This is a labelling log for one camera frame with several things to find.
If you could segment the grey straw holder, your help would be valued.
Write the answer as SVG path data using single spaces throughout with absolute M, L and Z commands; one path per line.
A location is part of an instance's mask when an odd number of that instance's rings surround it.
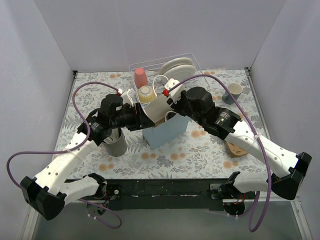
M 125 139 L 125 135 L 121 128 L 119 130 L 119 139 L 115 143 L 107 144 L 102 142 L 108 154 L 112 157 L 120 157 L 124 155 L 127 151 L 128 145 Z

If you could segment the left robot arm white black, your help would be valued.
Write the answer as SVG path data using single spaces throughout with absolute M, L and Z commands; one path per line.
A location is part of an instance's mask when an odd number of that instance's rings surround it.
M 104 177 L 91 173 L 80 180 L 66 182 L 72 171 L 108 138 L 114 129 L 136 131 L 153 127 L 155 123 L 144 112 L 140 103 L 124 103 L 117 94 L 108 94 L 87 116 L 69 142 L 45 169 L 33 178 L 20 182 L 25 201 L 46 220 L 54 219 L 65 205 L 83 197 L 103 199 L 107 194 Z

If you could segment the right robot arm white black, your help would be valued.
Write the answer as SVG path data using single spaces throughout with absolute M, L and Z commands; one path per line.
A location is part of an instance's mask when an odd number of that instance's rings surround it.
M 262 163 L 268 160 L 271 175 L 236 171 L 212 193 L 221 199 L 237 199 L 248 192 L 266 192 L 271 189 L 279 197 L 294 200 L 306 176 L 312 157 L 288 151 L 264 136 L 253 133 L 239 115 L 227 108 L 217 107 L 212 95 L 203 87 L 185 90 L 165 89 L 163 94 L 175 112 L 198 123 L 209 134 L 240 147 Z

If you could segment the light blue paper bag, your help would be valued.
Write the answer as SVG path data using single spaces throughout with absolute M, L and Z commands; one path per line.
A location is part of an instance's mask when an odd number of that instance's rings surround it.
M 155 126 L 142 130 L 147 143 L 154 149 L 184 133 L 190 121 L 188 117 L 174 111 L 162 93 L 158 93 L 143 110 L 155 123 Z

